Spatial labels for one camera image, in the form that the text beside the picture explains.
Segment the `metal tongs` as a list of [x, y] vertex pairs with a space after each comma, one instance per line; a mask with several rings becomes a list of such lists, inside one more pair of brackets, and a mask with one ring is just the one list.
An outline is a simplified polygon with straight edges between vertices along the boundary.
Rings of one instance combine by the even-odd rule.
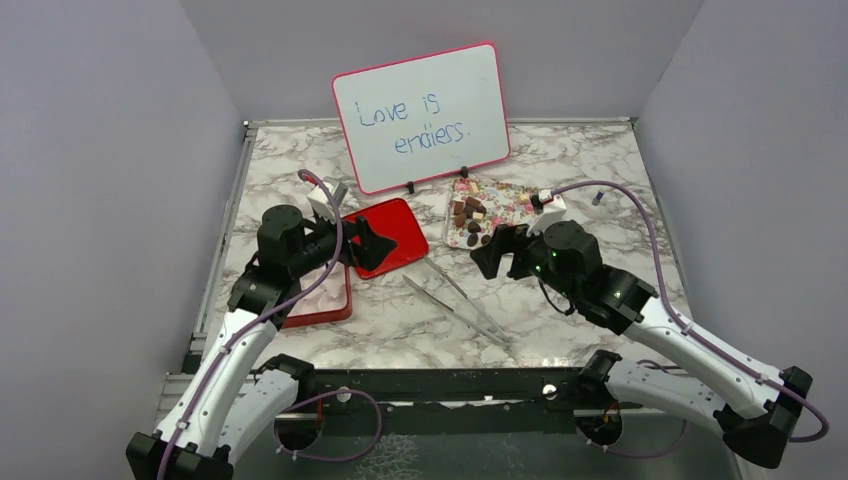
[[424, 267], [421, 271], [401, 275], [404, 283], [415, 295], [494, 345], [503, 349], [509, 349], [513, 345], [506, 329], [486, 311], [480, 300], [466, 292], [459, 282], [434, 260], [425, 257], [422, 262]]

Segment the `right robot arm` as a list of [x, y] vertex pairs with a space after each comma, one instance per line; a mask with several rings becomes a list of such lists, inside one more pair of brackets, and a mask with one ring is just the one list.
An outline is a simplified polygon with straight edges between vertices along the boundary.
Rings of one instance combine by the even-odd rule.
[[780, 465], [812, 385], [809, 374], [759, 362], [666, 309], [647, 282], [604, 264], [597, 239], [578, 223], [560, 221], [532, 236], [527, 229], [499, 226], [471, 252], [484, 278], [495, 278], [509, 254], [509, 278], [535, 277], [590, 323], [651, 348], [687, 374], [652, 372], [599, 350], [576, 383], [585, 404], [630, 402], [662, 410], [717, 434], [750, 463]]

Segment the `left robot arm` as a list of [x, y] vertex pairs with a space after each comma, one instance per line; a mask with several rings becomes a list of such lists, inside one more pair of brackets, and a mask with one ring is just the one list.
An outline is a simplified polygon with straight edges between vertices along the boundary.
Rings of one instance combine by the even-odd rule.
[[231, 290], [218, 336], [177, 405], [151, 434], [137, 433], [126, 456], [137, 479], [230, 479], [236, 463], [283, 409], [298, 411], [313, 401], [311, 365], [262, 376], [243, 393], [248, 373], [275, 338], [296, 303], [319, 286], [302, 287], [303, 276], [336, 264], [377, 269], [397, 241], [376, 233], [368, 220], [352, 221], [325, 208], [312, 221], [292, 205], [262, 216], [258, 250]]

